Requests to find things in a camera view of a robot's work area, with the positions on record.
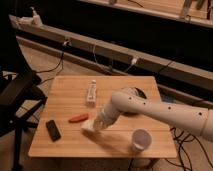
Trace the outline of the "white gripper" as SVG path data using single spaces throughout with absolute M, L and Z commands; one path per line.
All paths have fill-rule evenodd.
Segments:
M 93 128 L 103 130 L 113 125 L 121 112 L 113 105 L 111 101 L 107 102 L 94 119 Z

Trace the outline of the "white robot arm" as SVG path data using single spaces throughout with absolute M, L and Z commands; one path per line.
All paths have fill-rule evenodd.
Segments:
M 94 129 L 106 129 L 114 124 L 122 113 L 144 114 L 213 142 L 213 109 L 155 102 L 122 90 L 112 93 L 110 100 L 97 114 Z

